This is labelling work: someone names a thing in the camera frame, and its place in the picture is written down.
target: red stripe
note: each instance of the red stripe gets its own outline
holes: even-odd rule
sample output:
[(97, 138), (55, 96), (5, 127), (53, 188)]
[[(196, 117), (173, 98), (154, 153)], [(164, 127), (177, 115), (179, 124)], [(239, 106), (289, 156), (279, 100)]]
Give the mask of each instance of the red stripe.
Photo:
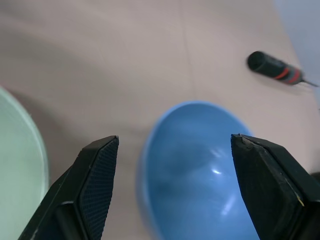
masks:
[(285, 75), (287, 75), (289, 73), (289, 68), (286, 67), (282, 73), (280, 73), (278, 76), (276, 76), (274, 79), (280, 79), (283, 78)]
[(295, 73), (293, 75), (293, 77), (286, 82), (286, 84), (292, 84), (294, 83), (295, 81), (297, 81), (297, 79), (300, 77), (300, 71), (298, 69), (295, 69)]

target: screwdriver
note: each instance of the screwdriver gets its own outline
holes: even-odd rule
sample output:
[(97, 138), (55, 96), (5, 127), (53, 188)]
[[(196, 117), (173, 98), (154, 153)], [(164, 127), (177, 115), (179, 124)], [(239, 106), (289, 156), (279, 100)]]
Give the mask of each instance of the screwdriver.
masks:
[(304, 82), (314, 87), (319, 87), (313, 82), (304, 79), (303, 72), (281, 60), (278, 60), (262, 51), (251, 53), (247, 59), (248, 67), (255, 73), (278, 80), (288, 85)]

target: blue bowl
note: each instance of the blue bowl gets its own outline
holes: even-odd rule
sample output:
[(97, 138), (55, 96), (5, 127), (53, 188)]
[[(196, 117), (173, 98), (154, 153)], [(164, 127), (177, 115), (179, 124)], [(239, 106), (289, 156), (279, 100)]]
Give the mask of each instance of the blue bowl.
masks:
[(150, 133), (138, 165), (137, 200), (159, 240), (259, 240), (238, 186), (231, 134), (252, 135), (209, 102), (184, 102)]

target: light green bowl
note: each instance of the light green bowl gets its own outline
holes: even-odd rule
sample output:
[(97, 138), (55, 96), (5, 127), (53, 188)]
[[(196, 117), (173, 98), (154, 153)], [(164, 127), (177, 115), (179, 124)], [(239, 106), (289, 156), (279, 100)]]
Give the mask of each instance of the light green bowl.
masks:
[(27, 111), (0, 87), (0, 240), (17, 240), (49, 188), (42, 137)]

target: beige table surface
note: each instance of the beige table surface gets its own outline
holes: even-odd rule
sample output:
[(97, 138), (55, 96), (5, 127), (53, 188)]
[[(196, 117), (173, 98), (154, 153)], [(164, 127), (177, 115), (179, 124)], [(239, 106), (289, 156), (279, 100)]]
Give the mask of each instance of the beige table surface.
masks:
[(106, 240), (149, 239), (135, 201), (135, 168), (155, 121), (205, 100), (255, 136), (320, 171), (320, 118), (307, 85), (253, 74), (263, 50), (298, 64), (271, 0), (2, 0), (0, 84), (32, 114), (55, 181), (88, 143), (119, 135)]

